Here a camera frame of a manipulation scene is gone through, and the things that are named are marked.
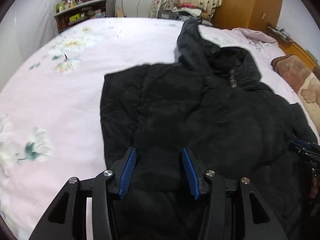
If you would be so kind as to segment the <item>person right hand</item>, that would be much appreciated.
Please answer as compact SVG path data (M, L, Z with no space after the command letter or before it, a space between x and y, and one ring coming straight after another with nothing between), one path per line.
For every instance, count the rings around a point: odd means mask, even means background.
M312 186L310 191L310 197L314 199L319 192L319 175L315 169L312 170Z

